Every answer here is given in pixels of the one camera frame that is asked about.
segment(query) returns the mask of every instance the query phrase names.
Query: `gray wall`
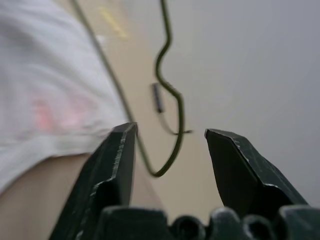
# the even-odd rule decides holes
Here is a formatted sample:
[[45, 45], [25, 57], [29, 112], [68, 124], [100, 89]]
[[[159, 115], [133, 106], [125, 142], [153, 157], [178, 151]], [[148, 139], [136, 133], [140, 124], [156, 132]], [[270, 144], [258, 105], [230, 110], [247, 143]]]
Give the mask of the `gray wall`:
[[[174, 43], [163, 64], [187, 119], [246, 136], [320, 207], [320, 1], [169, 0]], [[156, 55], [158, 0], [121, 0]]]

